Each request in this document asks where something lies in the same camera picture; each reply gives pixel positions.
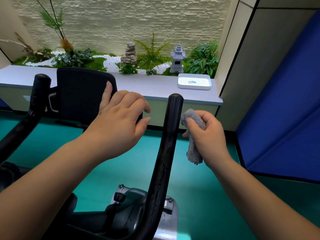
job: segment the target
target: white ledge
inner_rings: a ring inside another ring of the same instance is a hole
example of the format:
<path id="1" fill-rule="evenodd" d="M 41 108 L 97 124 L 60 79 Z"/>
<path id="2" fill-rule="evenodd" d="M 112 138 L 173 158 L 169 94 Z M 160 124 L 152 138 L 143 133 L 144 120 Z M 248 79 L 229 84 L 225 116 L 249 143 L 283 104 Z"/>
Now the white ledge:
<path id="1" fill-rule="evenodd" d="M 32 87 L 36 74 L 48 75 L 52 82 L 51 87 L 57 86 L 57 69 L 46 67 L 32 67 L 9 65 L 0 70 L 0 86 L 10 87 Z M 185 102 L 193 104 L 221 105 L 216 84 L 212 79 L 210 90 L 193 90 L 178 88 L 178 77 L 161 75 L 131 74 L 123 75 L 118 72 L 111 72 L 117 82 L 119 90 L 138 92 L 146 99 L 167 100 L 170 94 L 179 93 Z"/>

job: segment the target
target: teal floor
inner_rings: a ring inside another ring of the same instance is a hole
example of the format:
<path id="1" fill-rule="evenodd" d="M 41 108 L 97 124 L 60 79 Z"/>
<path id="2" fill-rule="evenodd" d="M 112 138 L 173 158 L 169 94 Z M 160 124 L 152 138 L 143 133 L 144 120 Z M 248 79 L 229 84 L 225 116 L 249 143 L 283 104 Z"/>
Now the teal floor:
<path id="1" fill-rule="evenodd" d="M 22 118 L 12 112 L 0 112 L 0 138 Z M 81 129 L 54 124 L 42 119 L 9 161 L 34 167 L 64 143 L 75 139 Z M 161 132 L 147 131 L 138 144 L 118 158 L 95 168 L 75 189 L 76 211 L 101 211 L 119 184 L 148 190 L 160 144 Z M 235 146 L 227 138 L 228 149 L 238 161 Z M 167 195 L 178 203 L 178 240 L 255 239 L 214 174 L 204 165 L 186 158 L 188 141 L 181 135 L 176 144 Z M 300 214 L 320 226 L 320 185 L 257 177 Z"/>

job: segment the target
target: small white dish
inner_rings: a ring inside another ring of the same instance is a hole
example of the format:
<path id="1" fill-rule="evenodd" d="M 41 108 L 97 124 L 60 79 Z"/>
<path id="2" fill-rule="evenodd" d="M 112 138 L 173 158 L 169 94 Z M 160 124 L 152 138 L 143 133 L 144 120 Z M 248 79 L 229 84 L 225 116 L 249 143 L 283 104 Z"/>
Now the small white dish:
<path id="1" fill-rule="evenodd" d="M 180 73 L 178 88 L 210 90 L 212 84 L 209 75 Z"/>

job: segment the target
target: forearm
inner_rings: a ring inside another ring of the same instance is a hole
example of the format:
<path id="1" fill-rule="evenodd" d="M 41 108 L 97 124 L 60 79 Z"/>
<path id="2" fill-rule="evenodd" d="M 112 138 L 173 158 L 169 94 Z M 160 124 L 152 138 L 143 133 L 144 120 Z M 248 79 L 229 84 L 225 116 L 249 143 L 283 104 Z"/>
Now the forearm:
<path id="1" fill-rule="evenodd" d="M 2 191 L 1 238 L 40 239 L 72 191 L 96 166 L 90 157 L 72 141 Z"/>
<path id="2" fill-rule="evenodd" d="M 320 239 L 317 226 L 279 199 L 231 157 L 211 169 L 258 239 Z"/>

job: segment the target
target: decorative rock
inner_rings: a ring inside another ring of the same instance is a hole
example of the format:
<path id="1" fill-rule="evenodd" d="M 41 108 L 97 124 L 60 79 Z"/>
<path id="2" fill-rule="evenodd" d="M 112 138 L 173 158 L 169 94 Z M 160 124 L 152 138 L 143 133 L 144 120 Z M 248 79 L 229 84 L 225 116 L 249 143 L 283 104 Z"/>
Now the decorative rock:
<path id="1" fill-rule="evenodd" d="M 136 54 L 136 44 L 134 42 L 127 43 L 127 48 L 125 50 L 125 55 L 121 57 L 120 67 L 124 67 L 125 64 L 138 65 L 137 54 Z"/>
<path id="2" fill-rule="evenodd" d="M 182 60 L 186 58 L 186 52 L 181 48 L 181 44 L 171 51 L 173 62 L 170 66 L 170 73 L 183 73 Z"/>

